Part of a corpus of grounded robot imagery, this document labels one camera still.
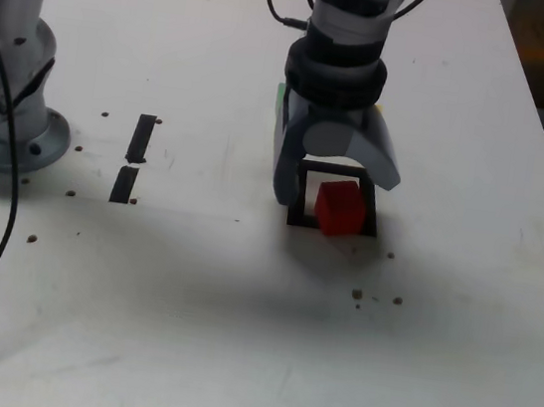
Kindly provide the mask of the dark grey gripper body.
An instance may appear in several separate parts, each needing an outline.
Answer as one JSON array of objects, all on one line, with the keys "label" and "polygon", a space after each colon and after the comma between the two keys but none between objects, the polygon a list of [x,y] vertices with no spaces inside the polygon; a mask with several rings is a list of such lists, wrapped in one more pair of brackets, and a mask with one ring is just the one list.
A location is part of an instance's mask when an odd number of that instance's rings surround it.
[{"label": "dark grey gripper body", "polygon": [[365,129],[367,126],[366,109],[339,109],[309,102],[307,107],[308,116],[315,122],[333,122],[352,125],[354,128]]}]

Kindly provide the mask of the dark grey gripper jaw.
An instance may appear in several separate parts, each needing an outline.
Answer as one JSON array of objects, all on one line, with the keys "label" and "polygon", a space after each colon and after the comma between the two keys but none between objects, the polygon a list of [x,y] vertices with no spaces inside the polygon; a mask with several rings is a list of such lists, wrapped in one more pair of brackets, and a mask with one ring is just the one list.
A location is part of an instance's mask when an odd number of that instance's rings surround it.
[{"label": "dark grey gripper jaw", "polygon": [[282,90],[273,136],[272,184],[276,200],[287,207],[299,197],[297,167],[306,155],[303,138],[314,123],[307,107],[308,101],[293,89]]}]

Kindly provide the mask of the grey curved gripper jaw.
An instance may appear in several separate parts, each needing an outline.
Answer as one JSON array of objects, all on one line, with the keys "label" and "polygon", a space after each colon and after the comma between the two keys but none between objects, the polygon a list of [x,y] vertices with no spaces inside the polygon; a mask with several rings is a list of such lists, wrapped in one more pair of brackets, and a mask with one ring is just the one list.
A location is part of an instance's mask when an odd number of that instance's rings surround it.
[{"label": "grey curved gripper jaw", "polygon": [[365,129],[343,123],[314,122],[303,138],[308,155],[343,157],[365,168],[375,185],[390,191],[401,181],[396,154],[383,115],[366,108]]}]

